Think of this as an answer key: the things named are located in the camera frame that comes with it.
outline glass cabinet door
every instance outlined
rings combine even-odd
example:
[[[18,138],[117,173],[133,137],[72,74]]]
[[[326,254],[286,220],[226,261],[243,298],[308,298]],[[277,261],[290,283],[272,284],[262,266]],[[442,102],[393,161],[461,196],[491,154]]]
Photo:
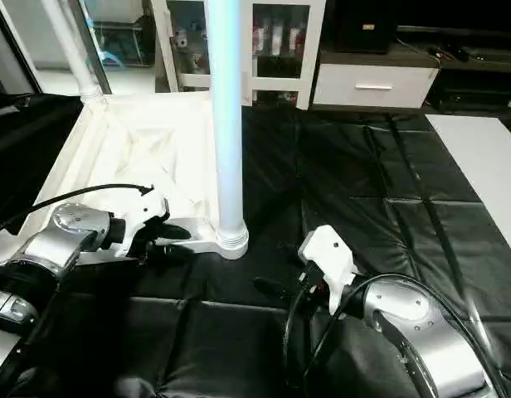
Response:
[[[253,76],[299,78],[309,6],[254,4]]]
[[[185,90],[202,86],[202,79],[192,75],[209,75],[206,13],[204,2],[167,1],[173,28],[173,58]]]
[[[252,8],[252,78],[298,80],[302,72],[309,5],[254,3]],[[296,105],[298,91],[252,90],[255,104]]]

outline white pipe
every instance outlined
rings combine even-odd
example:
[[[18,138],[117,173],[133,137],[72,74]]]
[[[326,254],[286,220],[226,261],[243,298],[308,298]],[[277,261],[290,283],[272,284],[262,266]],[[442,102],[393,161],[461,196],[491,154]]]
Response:
[[[241,0],[207,1],[207,45],[211,91],[217,190],[218,240],[241,257],[246,252],[248,231],[242,212],[241,140]]]
[[[84,102],[102,97],[102,91],[93,80],[90,70],[86,65],[86,59],[81,55],[75,35],[66,20],[58,0],[41,0],[47,16],[55,30],[56,37],[66,54],[71,72],[78,85],[80,97]]]

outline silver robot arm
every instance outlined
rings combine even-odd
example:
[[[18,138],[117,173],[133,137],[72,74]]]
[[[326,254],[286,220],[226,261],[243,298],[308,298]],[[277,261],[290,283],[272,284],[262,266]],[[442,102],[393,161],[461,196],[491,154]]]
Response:
[[[156,190],[141,196],[139,205],[121,219],[76,203],[53,211],[47,227],[0,267],[0,372],[6,370],[7,360],[21,353],[22,338],[59,281],[77,264],[90,264],[83,260],[85,254],[100,254],[101,262],[130,260],[126,256],[135,235],[153,217],[160,222],[168,217],[167,202]]]
[[[354,287],[359,280],[351,251],[331,226],[320,226],[308,234],[299,257],[324,272],[329,312],[335,314],[345,286]],[[358,306],[353,314],[361,314],[397,347],[422,397],[496,396],[471,345],[445,320],[436,299],[417,285],[403,279],[374,280]]]

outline white plastic base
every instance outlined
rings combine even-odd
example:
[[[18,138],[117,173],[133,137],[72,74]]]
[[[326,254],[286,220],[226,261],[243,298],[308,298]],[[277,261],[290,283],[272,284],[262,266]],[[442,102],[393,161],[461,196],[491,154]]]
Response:
[[[178,218],[168,220],[166,224],[181,226],[192,235],[188,240],[158,239],[157,245],[181,245],[195,253],[217,253],[227,260],[237,260],[248,250],[248,230],[246,226],[234,240],[224,240],[206,218]]]
[[[165,240],[165,244],[184,245],[197,253],[214,252],[229,260],[244,255],[246,227],[227,237],[219,227],[223,216],[218,206],[210,93],[106,95],[100,100],[92,95],[36,202],[98,184],[154,185],[168,200],[172,217],[168,223],[192,234],[191,240]],[[139,202],[139,193],[104,190],[72,201],[122,216]],[[54,206],[29,215],[19,241],[43,229]],[[0,261],[6,256],[0,255]]]

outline black padded floor mat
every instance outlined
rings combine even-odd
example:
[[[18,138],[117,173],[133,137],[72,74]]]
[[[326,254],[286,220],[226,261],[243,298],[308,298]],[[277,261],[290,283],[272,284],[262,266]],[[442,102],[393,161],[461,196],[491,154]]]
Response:
[[[425,118],[244,108],[243,147],[246,256],[199,255],[130,277],[75,273],[32,341],[34,371],[14,396],[299,396],[280,365],[286,303],[253,279],[290,288],[301,269],[295,252],[322,224],[361,271],[416,276],[466,318],[473,301],[511,395],[511,250]],[[109,292],[125,278],[120,312],[91,308],[92,281]],[[326,319],[315,317],[313,342]],[[301,358],[307,338],[296,330]],[[416,396],[395,348],[360,322],[341,322],[329,341],[311,396]]]

